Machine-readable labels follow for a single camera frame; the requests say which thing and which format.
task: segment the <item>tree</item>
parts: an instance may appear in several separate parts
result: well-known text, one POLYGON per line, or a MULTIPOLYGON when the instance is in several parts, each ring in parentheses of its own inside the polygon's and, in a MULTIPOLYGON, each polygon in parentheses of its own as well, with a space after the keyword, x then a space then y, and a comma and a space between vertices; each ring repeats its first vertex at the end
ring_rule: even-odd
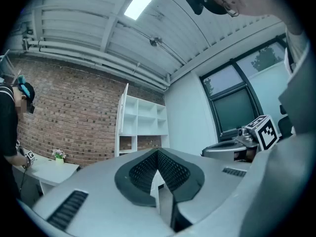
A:
POLYGON ((276 54, 272 47, 267 46, 266 48, 259 51, 259 54, 256 56, 256 59, 251 62, 251 65, 258 72, 260 72, 282 60, 282 58, 276 57, 276 54))
POLYGON ((211 79, 210 78, 205 79, 204 84, 207 88, 207 91, 209 92, 209 95, 211 96, 213 93, 213 89, 214 89, 214 88, 212 88, 212 85, 211 85, 211 79))

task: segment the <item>ceiling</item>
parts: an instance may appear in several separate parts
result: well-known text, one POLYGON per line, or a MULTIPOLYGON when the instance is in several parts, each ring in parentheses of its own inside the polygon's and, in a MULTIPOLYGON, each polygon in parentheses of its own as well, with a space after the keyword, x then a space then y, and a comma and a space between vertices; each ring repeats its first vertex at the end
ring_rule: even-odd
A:
POLYGON ((272 16, 231 18, 206 9, 197 16, 185 0, 153 0, 134 21, 124 16, 131 1, 32 0, 17 27, 24 23, 34 40, 76 44, 140 63, 173 82, 199 60, 279 23, 272 16), (162 38, 161 45, 151 46, 152 38, 162 38))

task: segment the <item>small plant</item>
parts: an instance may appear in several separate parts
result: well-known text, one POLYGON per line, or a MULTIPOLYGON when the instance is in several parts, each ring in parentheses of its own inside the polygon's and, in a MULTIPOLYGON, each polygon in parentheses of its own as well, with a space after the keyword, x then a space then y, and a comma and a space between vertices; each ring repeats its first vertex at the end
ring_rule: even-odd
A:
POLYGON ((66 154, 64 153, 64 151, 61 151, 60 149, 53 149, 53 152, 51 154, 58 159, 66 158, 66 154))

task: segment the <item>window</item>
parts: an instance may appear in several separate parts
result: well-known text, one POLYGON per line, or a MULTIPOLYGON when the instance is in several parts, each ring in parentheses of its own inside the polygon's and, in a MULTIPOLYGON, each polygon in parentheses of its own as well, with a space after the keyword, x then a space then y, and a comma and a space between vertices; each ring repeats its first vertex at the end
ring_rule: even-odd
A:
POLYGON ((280 118, 278 96, 287 81, 282 68, 284 37, 277 36, 200 78, 219 141, 236 137, 237 128, 259 115, 269 114, 277 124, 280 118))
POLYGON ((215 100, 214 106, 223 132, 233 131, 255 119, 246 89, 215 100))
POLYGON ((268 45, 245 58, 236 61, 247 77, 284 61, 285 50, 279 43, 268 45))
POLYGON ((242 82, 240 75, 233 66, 228 66, 204 79, 203 83, 210 96, 226 90, 242 82))

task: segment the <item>white shelf unit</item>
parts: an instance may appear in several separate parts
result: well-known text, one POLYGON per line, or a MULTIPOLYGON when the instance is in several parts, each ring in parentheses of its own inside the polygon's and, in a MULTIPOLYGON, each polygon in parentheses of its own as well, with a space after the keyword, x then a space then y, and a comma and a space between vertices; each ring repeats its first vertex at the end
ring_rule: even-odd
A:
POLYGON ((118 104, 115 157, 137 151, 137 136, 161 136, 161 146, 169 148, 166 107, 127 95, 125 88, 118 104), (120 150, 119 138, 130 136, 131 149, 120 150))

